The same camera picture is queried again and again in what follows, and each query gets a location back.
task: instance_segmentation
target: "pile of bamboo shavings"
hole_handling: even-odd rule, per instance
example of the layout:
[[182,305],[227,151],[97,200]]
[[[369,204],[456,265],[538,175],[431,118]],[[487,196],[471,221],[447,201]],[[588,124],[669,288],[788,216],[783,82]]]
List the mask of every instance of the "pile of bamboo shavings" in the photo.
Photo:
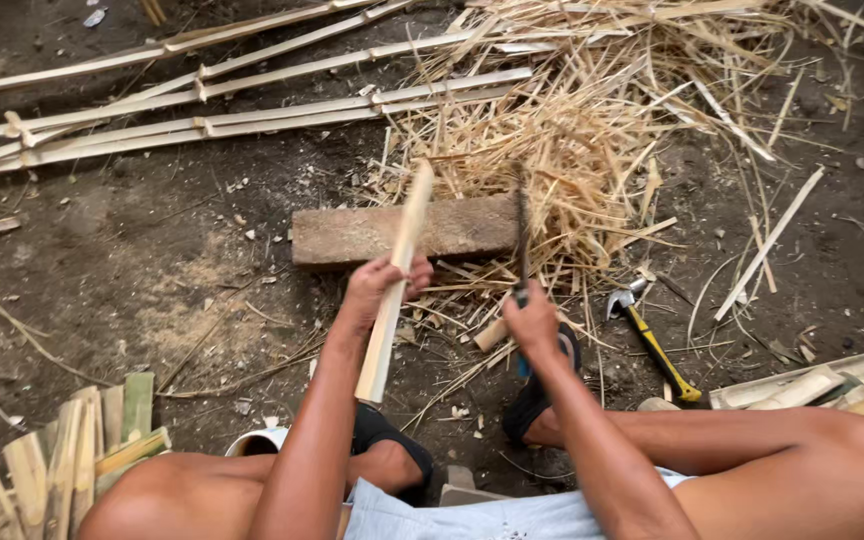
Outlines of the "pile of bamboo shavings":
[[[724,136],[737,160],[740,147],[753,161],[780,160],[766,140],[790,135],[781,125],[748,125],[748,98],[764,75],[794,75],[811,64],[783,61],[797,29],[841,17],[813,0],[491,0],[466,6],[448,31],[473,36],[420,58],[414,78],[403,84],[499,67],[529,67],[533,78],[498,102],[446,99],[437,108],[390,118],[382,161],[373,163],[360,195],[379,205],[400,204],[414,159],[436,167],[438,199],[514,190],[513,163],[522,164],[530,276],[563,311],[583,304],[584,325],[571,324],[590,340],[599,304],[590,307],[590,295],[630,282],[633,267],[642,264],[628,260],[625,247],[637,240],[674,245],[655,236],[676,221],[656,214],[669,135],[699,130]],[[750,215],[763,217],[767,235],[764,194],[759,207],[748,186],[745,193]],[[498,317],[518,279],[515,259],[440,266],[439,284],[418,301],[422,308],[415,307],[412,318],[433,328],[443,323],[437,314],[448,314],[462,322],[456,334],[467,342]],[[435,399],[496,363],[480,362]]]

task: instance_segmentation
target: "dirt ground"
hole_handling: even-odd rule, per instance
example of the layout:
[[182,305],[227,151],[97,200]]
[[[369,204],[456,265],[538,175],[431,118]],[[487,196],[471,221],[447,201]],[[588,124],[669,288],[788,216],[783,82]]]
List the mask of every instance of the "dirt ground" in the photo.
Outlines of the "dirt ground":
[[[0,0],[0,73],[54,68],[137,46],[146,38],[165,37],[186,25],[206,28],[303,5],[293,0],[161,3],[170,20],[160,29],[147,22],[138,2],[128,2],[113,5],[102,24],[90,30],[81,21],[94,7],[82,0]],[[843,5],[854,11],[858,4]],[[433,36],[458,11],[459,6],[446,1],[422,3],[236,76],[401,42],[407,37],[406,25],[413,37]],[[194,57],[157,62],[132,89],[347,16],[339,13],[216,45]],[[40,50],[34,45],[37,36]],[[864,43],[851,52],[864,57]],[[831,79],[822,83],[812,71],[806,73],[790,117],[814,121],[792,120],[784,131],[804,141],[781,139],[775,147],[783,161],[760,165],[765,197],[774,197],[772,222],[818,164],[827,172],[772,251],[778,292],[770,294],[763,282],[743,326],[766,344],[778,340],[791,348],[798,333],[815,325],[808,338],[817,347],[817,362],[828,362],[864,353],[864,233],[841,219],[864,222],[864,169],[857,166],[857,158],[864,158],[864,60],[848,63],[859,100],[843,132],[843,114],[830,114],[823,95],[841,81],[829,49],[800,41],[788,55],[810,57],[825,58]],[[344,68],[335,75],[243,91],[231,101],[144,113],[132,122],[346,97],[369,83],[388,89],[412,66],[408,58],[390,58]],[[123,92],[140,69],[3,93],[0,115],[15,110],[22,117],[36,117],[93,106]],[[790,82],[791,77],[773,78],[763,84],[762,114],[778,110]],[[770,130],[772,120],[759,118],[752,124]],[[290,213],[353,202],[349,187],[354,176],[365,174],[368,160],[381,155],[384,127],[381,121],[359,122],[83,159],[36,169],[37,181],[30,181],[27,173],[1,176],[0,217],[19,215],[25,225],[0,236],[0,299],[16,318],[48,333],[42,344],[64,363],[114,384],[140,370],[153,371],[162,380],[213,326],[215,331],[170,388],[186,392],[222,387],[267,369],[298,350],[319,326],[330,325],[346,278],[292,268],[285,239]],[[750,232],[746,195],[736,161],[721,140],[683,134],[658,158],[666,185],[658,191],[656,217],[678,217],[678,225],[662,237],[685,247],[638,242],[630,248],[629,261],[651,260],[651,269],[667,272],[695,298],[714,270],[745,248]],[[748,160],[741,172],[758,201]],[[246,220],[245,226],[236,223],[236,215]],[[721,239],[714,234],[716,229],[725,232]],[[255,240],[246,238],[249,230],[255,231]],[[709,334],[714,308],[728,293],[735,272],[734,263],[726,265],[708,287],[693,330],[694,336],[702,336],[699,344],[734,342],[674,356],[681,373],[705,392],[801,367],[779,362],[736,325]],[[270,276],[277,281],[259,281]],[[575,313],[575,320],[583,320],[581,299],[556,300]],[[646,300],[650,304],[645,317],[658,339],[669,349],[685,347],[691,306],[660,284]],[[262,319],[244,301],[279,322]],[[592,300],[597,320],[604,301],[604,296]],[[616,347],[601,349],[609,409],[628,411],[646,397],[662,395],[658,371],[645,356],[634,355],[642,347],[628,325],[610,321],[600,326],[600,338]],[[442,382],[465,369],[468,364],[460,361],[480,358],[472,343],[461,345],[447,334],[421,335],[420,341],[435,353],[402,344],[392,360],[383,412],[397,425],[424,407]],[[583,346],[582,374],[598,391],[596,350],[585,342]],[[262,426],[263,417],[277,416],[280,423],[290,424],[308,379],[308,364],[303,362],[221,397],[158,398],[154,422],[169,428],[177,451],[221,454],[235,436]],[[37,354],[0,317],[0,405],[7,414],[23,416],[30,430],[41,428],[57,416],[59,404],[72,391],[87,384]],[[536,478],[499,454],[548,477],[570,471],[562,452],[512,448],[507,442],[499,420],[521,384],[500,364],[436,404],[417,427],[410,427],[408,433],[436,459],[437,472],[424,504],[437,503],[450,463],[471,468],[480,488],[512,496],[575,487],[571,476]],[[234,409],[238,398],[252,399],[246,415]],[[472,418],[485,415],[483,439],[474,438],[471,423],[430,421],[449,417],[453,405],[469,408]],[[0,419],[0,449],[19,435]]]

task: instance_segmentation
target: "white bucket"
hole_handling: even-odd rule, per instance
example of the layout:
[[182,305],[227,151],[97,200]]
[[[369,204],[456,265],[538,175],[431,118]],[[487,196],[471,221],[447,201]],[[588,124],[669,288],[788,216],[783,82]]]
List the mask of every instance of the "white bucket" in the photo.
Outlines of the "white bucket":
[[241,458],[259,454],[278,454],[289,435],[288,427],[266,427],[256,429],[235,439],[225,451],[226,458]]

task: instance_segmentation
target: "hammer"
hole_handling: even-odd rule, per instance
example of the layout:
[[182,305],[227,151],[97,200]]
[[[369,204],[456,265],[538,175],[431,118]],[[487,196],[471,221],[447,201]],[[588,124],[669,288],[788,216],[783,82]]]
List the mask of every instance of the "hammer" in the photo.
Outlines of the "hammer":
[[649,325],[645,324],[642,315],[636,310],[636,295],[645,289],[645,278],[639,278],[629,285],[628,289],[616,289],[608,295],[608,303],[606,304],[606,320],[613,313],[621,312],[629,318],[629,321],[635,331],[638,333],[639,339],[642,340],[642,345],[649,354],[649,358],[655,365],[658,366],[658,371],[662,372],[666,381],[672,386],[672,389],[678,392],[678,399],[686,402],[697,402],[702,397],[702,392],[693,388],[675,369],[669,357],[659,345]]

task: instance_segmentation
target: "person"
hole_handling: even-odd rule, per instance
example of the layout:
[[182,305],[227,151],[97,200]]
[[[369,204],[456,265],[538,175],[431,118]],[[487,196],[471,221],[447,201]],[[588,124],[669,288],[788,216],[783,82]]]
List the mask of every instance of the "person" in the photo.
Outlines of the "person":
[[408,279],[414,294],[431,273],[422,257],[408,275],[383,257],[352,274],[279,453],[149,459],[98,500],[80,538],[864,538],[864,417],[603,410],[534,282],[526,307],[503,306],[534,370],[503,424],[515,442],[566,449],[581,491],[449,508],[394,498],[428,481],[431,457],[354,387],[384,291]]

